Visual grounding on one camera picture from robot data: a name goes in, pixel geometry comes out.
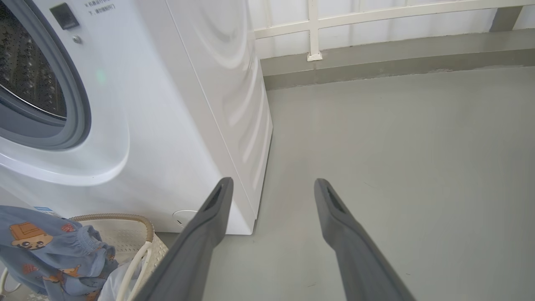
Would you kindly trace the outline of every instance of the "gray floor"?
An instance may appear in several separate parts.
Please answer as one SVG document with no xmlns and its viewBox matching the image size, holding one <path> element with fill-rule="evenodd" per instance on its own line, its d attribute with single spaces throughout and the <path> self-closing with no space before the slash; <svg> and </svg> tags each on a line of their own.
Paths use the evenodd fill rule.
<svg viewBox="0 0 535 301">
<path fill-rule="evenodd" d="M 268 92 L 255 233 L 216 248 L 204 300 L 345 300 L 318 177 L 418 300 L 534 300 L 534 83 L 526 67 Z"/>
</svg>

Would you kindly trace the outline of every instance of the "washing machine door opening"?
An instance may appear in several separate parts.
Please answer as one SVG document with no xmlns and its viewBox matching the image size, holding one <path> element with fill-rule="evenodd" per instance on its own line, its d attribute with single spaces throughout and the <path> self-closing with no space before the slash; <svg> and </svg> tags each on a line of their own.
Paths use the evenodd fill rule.
<svg viewBox="0 0 535 301">
<path fill-rule="evenodd" d="M 59 38 L 30 0 L 0 2 L 0 137 L 65 149 L 90 126 L 87 95 Z"/>
</svg>

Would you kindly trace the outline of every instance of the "beige basket rim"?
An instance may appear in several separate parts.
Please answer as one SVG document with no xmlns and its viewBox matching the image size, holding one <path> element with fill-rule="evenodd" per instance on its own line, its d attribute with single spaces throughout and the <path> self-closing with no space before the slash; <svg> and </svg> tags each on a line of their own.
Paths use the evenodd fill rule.
<svg viewBox="0 0 535 301">
<path fill-rule="evenodd" d="M 101 213 L 101 214 L 89 214 L 80 215 L 70 218 L 75 222 L 94 221 L 94 220 L 127 220 L 136 221 L 145 224 L 147 227 L 147 241 L 152 243 L 154 239 L 154 227 L 148 218 L 135 215 L 135 214 L 123 214 L 123 213 Z"/>
</svg>

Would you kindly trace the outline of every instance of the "white washing machine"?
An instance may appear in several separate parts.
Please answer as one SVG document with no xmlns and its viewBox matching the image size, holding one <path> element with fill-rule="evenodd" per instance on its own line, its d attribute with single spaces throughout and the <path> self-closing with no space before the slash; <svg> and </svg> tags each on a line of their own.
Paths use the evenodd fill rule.
<svg viewBox="0 0 535 301">
<path fill-rule="evenodd" d="M 227 233 L 252 233 L 272 123 L 246 0 L 0 4 L 0 204 L 180 232 L 230 176 Z"/>
</svg>

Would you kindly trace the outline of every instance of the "laundry basket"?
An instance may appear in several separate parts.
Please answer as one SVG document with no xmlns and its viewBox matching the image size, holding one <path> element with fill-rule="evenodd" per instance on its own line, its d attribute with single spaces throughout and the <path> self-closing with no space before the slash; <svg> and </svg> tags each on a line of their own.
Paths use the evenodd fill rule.
<svg viewBox="0 0 535 301">
<path fill-rule="evenodd" d="M 91 214 L 76 216 L 71 220 L 82 225 L 92 225 L 100 232 L 102 241 L 115 247 L 115 259 L 119 263 L 133 258 L 121 283 L 117 301 L 124 300 L 132 275 L 143 258 L 145 258 L 145 262 L 141 267 L 141 274 L 137 278 L 128 300 L 133 299 L 167 252 L 167 247 L 154 233 L 152 224 L 143 216 L 133 214 Z M 5 289 L 6 279 L 7 269 L 4 270 L 1 278 L 0 294 L 9 296 L 9 299 L 16 301 L 48 300 L 46 296 L 35 294 L 23 285 L 21 288 L 16 287 L 13 291 L 7 291 Z"/>
</svg>

